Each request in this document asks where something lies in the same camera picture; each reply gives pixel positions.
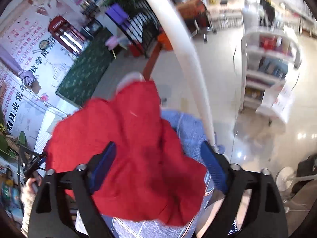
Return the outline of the person's left hand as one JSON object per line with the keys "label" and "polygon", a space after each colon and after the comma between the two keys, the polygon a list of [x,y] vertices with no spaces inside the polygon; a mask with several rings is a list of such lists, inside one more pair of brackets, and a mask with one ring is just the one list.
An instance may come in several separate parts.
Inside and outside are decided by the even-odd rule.
{"label": "person's left hand", "polygon": [[36,194],[38,192],[39,186],[41,185],[42,177],[35,171],[25,184],[27,191],[31,194]]}

